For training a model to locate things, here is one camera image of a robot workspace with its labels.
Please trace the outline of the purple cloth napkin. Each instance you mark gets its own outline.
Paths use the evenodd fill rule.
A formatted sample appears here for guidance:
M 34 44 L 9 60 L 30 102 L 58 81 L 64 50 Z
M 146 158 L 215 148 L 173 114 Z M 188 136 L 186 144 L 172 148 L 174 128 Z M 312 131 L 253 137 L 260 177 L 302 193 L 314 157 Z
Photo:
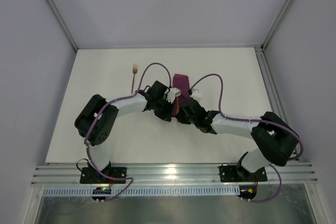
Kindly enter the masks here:
M 173 77 L 173 87 L 180 89 L 181 91 L 181 95 L 179 96 L 180 97 L 180 109 L 181 109 L 182 102 L 190 97 L 188 93 L 190 89 L 190 82 L 189 82 L 188 76 L 184 74 L 175 74 Z M 172 117 L 173 118 L 176 117 L 176 99 L 174 101 Z

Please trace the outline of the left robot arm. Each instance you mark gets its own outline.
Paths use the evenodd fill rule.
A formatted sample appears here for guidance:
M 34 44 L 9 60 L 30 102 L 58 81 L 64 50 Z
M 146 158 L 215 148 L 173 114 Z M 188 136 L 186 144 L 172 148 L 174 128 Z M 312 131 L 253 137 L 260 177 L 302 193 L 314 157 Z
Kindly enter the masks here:
M 84 138 L 90 166 L 102 175 L 102 171 L 110 165 L 104 142 L 117 118 L 152 110 L 156 117 L 170 122 L 174 101 L 180 95 L 179 89 L 168 88 L 159 81 L 154 82 L 146 91 L 139 90 L 111 101 L 99 94 L 94 95 L 75 120 L 75 128 Z

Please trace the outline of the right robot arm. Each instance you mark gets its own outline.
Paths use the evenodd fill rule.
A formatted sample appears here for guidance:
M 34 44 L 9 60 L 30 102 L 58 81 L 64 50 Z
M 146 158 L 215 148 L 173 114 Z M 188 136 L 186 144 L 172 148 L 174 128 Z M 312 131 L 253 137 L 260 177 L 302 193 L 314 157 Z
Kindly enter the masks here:
M 180 105 L 176 118 L 182 124 L 193 124 L 203 133 L 252 139 L 257 148 L 246 152 L 235 166 L 237 176 L 245 182 L 265 166 L 285 166 L 296 146 L 302 144 L 299 136 L 273 112 L 260 117 L 234 117 L 221 111 L 207 111 L 197 100 L 188 98 Z

